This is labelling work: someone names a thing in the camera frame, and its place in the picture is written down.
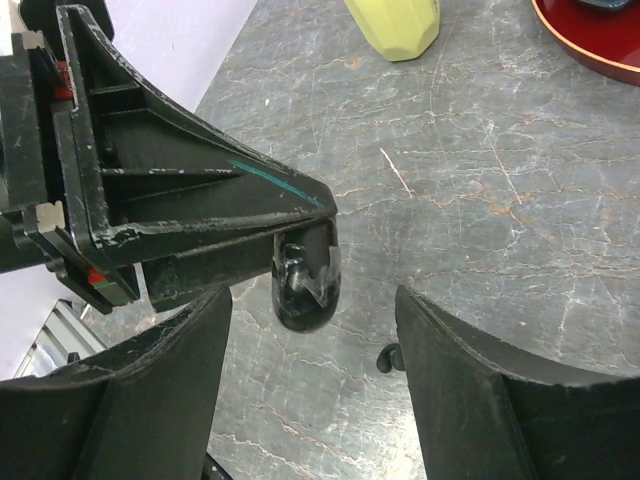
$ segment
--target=tabletop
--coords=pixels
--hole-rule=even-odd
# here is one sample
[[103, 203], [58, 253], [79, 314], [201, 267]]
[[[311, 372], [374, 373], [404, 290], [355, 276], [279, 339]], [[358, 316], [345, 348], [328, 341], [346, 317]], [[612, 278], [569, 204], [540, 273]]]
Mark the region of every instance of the tabletop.
[[300, 336], [267, 279], [236, 290], [213, 451], [240, 480], [424, 478], [406, 379], [375, 369], [400, 284], [520, 348], [639, 373], [639, 101], [527, 1], [443, 0], [436, 42], [391, 64], [339, 0], [258, 0], [198, 113], [331, 187], [343, 293]]

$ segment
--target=teal mark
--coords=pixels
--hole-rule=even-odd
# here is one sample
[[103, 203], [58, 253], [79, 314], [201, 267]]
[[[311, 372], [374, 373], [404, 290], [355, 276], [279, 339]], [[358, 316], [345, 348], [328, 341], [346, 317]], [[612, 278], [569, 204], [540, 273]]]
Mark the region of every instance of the teal mark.
[[318, 199], [307, 195], [306, 193], [304, 193], [301, 190], [298, 190], [296, 187], [294, 187], [293, 185], [289, 185], [287, 182], [280, 180], [279, 178], [274, 177], [273, 175], [270, 175], [266, 172], [263, 172], [262, 170], [258, 170], [257, 168], [253, 168], [250, 167], [249, 165], [245, 165], [244, 163], [240, 163], [236, 160], [231, 160], [231, 164], [234, 167], [238, 167], [241, 170], [244, 170], [245, 172], [249, 172], [253, 175], [257, 175], [259, 177], [264, 178], [265, 180], [268, 180], [269, 182], [273, 183], [274, 185], [279, 186], [280, 188], [285, 189], [287, 192], [291, 192], [294, 195], [299, 196], [300, 198], [304, 198], [306, 201], [310, 202], [311, 204], [315, 205], [316, 207], [324, 207], [324, 205], [318, 201]]

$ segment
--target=yellow faceted vase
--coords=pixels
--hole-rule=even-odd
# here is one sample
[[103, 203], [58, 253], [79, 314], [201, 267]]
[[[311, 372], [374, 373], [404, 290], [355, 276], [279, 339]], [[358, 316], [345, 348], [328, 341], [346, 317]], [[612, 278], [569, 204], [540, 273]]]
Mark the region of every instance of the yellow faceted vase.
[[345, 0], [367, 41], [390, 62], [419, 57], [440, 32], [440, 0]]

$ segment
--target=red bowl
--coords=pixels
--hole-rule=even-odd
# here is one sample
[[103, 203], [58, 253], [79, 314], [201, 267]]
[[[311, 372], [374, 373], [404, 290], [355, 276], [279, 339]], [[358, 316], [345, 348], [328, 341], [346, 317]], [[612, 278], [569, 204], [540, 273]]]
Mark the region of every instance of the red bowl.
[[533, 8], [569, 55], [607, 77], [640, 86], [640, 1], [619, 11], [578, 0], [533, 0]]

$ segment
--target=white wall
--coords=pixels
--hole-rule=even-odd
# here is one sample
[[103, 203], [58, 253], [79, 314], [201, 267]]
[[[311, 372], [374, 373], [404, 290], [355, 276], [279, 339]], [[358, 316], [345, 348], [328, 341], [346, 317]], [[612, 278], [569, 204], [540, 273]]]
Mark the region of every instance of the white wall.
[[[116, 47], [148, 80], [191, 111], [255, 3], [107, 0]], [[0, 55], [11, 52], [10, 5], [15, 14], [15, 3], [0, 0]], [[72, 294], [44, 266], [0, 275], [0, 380], [13, 377], [59, 298], [71, 299]]]

